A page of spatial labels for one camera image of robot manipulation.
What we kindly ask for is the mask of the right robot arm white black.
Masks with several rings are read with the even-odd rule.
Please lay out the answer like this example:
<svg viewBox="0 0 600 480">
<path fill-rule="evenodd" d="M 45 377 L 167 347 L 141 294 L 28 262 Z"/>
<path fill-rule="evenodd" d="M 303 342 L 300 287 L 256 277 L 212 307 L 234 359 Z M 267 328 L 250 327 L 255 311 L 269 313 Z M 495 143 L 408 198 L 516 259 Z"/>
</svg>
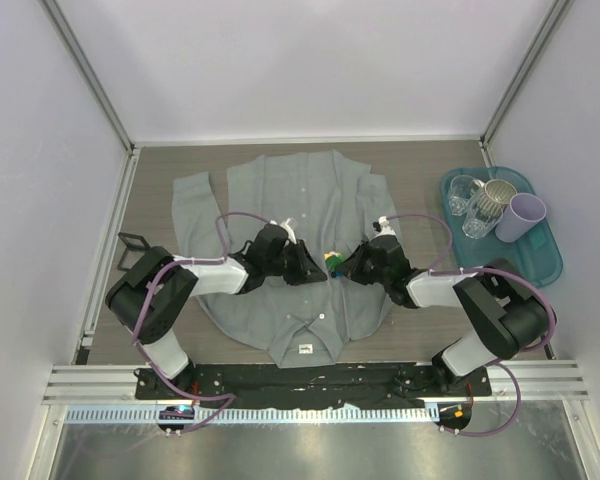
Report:
<svg viewBox="0 0 600 480">
<path fill-rule="evenodd" d="M 397 238 L 382 234 L 362 242 L 330 270 L 357 284 L 381 285 L 404 308 L 465 312 L 472 330 L 431 360 L 433 386 L 445 395 L 457 393 L 484 366 L 544 347 L 555 331 L 553 308 L 503 259 L 456 271 L 417 269 Z"/>
</svg>

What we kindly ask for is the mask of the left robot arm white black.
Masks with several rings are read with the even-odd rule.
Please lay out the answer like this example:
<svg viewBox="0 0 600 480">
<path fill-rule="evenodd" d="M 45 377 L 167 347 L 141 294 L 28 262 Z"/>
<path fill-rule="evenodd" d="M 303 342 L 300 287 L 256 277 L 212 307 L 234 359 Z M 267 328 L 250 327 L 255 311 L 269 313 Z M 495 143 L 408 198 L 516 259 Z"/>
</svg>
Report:
<svg viewBox="0 0 600 480">
<path fill-rule="evenodd" d="M 269 277 L 303 286 L 323 282 L 327 274 L 287 222 L 270 222 L 239 251 L 219 259 L 181 257 L 150 247 L 111 287 L 105 304 L 131 333 L 132 344 L 156 372 L 159 388 L 180 399 L 193 390 L 194 364 L 173 326 L 189 298 L 246 294 Z"/>
</svg>

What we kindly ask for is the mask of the colourful pompom flower brooch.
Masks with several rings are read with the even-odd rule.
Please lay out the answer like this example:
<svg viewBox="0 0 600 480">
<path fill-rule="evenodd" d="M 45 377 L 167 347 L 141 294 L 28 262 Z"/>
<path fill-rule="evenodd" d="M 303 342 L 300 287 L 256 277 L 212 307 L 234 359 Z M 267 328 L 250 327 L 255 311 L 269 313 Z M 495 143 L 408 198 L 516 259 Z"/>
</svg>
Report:
<svg viewBox="0 0 600 480">
<path fill-rule="evenodd" d="M 340 266 L 345 261 L 345 256 L 342 253 L 335 251 L 325 253 L 324 261 L 331 278 L 339 278 L 342 276 L 342 273 L 339 271 Z"/>
</svg>

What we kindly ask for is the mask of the grey button-up shirt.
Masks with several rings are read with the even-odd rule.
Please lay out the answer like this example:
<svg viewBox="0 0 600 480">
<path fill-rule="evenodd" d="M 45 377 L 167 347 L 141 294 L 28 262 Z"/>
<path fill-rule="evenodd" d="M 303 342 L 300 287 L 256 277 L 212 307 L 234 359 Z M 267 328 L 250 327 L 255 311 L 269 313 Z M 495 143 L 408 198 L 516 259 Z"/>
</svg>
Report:
<svg viewBox="0 0 600 480">
<path fill-rule="evenodd" d="M 260 156 L 230 168 L 227 180 L 234 215 L 222 232 L 232 246 L 253 239 L 264 219 L 293 218 L 320 266 L 327 252 L 350 255 L 374 235 L 373 222 L 396 212 L 386 178 L 335 150 Z M 221 255 L 219 214 L 208 174 L 174 181 L 172 218 L 180 254 Z M 374 334 L 394 306 L 379 284 L 330 279 L 289 286 L 280 277 L 244 295 L 206 295 L 199 303 L 227 336 L 266 351 L 280 368 L 335 363 L 348 341 Z"/>
</svg>

